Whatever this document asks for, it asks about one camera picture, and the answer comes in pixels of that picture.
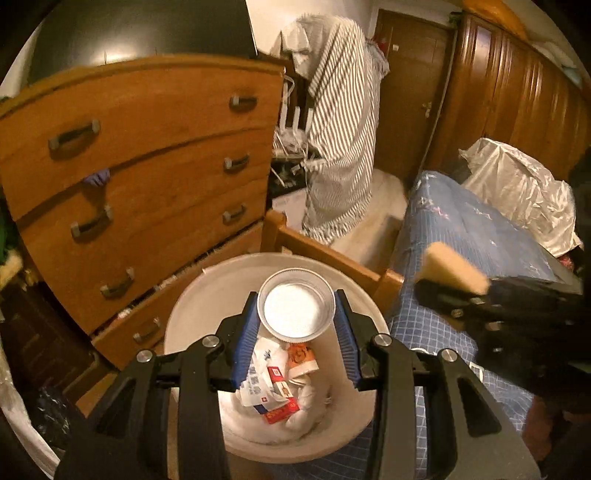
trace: mattress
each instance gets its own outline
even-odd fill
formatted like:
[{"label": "mattress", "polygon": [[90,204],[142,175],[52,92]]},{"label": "mattress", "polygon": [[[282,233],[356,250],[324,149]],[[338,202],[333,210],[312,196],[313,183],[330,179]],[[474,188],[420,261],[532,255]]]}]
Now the mattress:
[{"label": "mattress", "polygon": [[[423,172],[409,198],[408,209],[398,234],[391,268],[402,274],[404,285],[387,316],[393,336],[409,348],[437,353],[453,348],[470,363],[475,356],[474,341],[453,330],[439,315],[418,305],[413,296],[413,279],[420,269],[424,250],[433,242],[444,242],[486,275],[555,280],[544,251],[526,231],[514,226],[493,207],[484,205],[454,180],[432,171]],[[500,402],[521,431],[532,395],[478,366],[475,372]],[[420,389],[417,405],[417,470],[426,474],[427,431],[424,399]],[[312,462],[273,466],[277,479],[363,479],[366,470],[371,425],[343,449]]]}]

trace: white plastic bag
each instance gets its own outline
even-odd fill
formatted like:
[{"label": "white plastic bag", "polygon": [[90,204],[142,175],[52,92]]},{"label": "white plastic bag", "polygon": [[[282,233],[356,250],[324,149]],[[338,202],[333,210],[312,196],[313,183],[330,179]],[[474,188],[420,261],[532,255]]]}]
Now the white plastic bag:
[{"label": "white plastic bag", "polygon": [[555,257],[581,244],[574,232],[573,192],[540,162],[510,145],[481,138],[460,150],[472,175],[462,184]]}]

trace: white plastic sheet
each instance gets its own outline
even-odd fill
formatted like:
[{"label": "white plastic sheet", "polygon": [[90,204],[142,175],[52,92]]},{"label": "white plastic sheet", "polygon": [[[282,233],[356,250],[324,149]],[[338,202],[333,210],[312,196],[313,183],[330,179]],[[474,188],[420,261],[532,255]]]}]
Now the white plastic sheet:
[{"label": "white plastic sheet", "polygon": [[574,197],[540,162],[488,138],[460,150],[472,175],[462,184],[516,225],[527,229],[555,257],[581,244],[574,232]]},{"label": "white plastic sheet", "polygon": [[25,404],[12,383],[0,339],[0,407],[18,440],[37,466],[53,478],[60,459],[31,425]]}]

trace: wooden wardrobe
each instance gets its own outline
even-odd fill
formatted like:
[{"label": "wooden wardrobe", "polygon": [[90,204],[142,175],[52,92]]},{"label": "wooden wardrobe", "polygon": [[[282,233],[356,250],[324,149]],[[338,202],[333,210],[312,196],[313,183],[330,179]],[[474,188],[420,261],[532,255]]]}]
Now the wooden wardrobe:
[{"label": "wooden wardrobe", "polygon": [[480,137],[513,145],[565,180],[591,143],[591,112],[581,91],[537,50],[464,14],[424,168],[449,173],[458,149]]}]

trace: purple glove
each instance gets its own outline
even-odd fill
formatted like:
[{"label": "purple glove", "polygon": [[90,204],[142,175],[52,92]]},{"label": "purple glove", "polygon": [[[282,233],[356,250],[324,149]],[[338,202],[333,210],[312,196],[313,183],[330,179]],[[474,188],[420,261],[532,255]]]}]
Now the purple glove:
[{"label": "purple glove", "polygon": [[92,175],[86,177],[83,181],[88,185],[92,185],[95,187],[102,187],[106,185],[107,182],[111,179],[111,171],[106,168],[104,170],[100,170]]}]

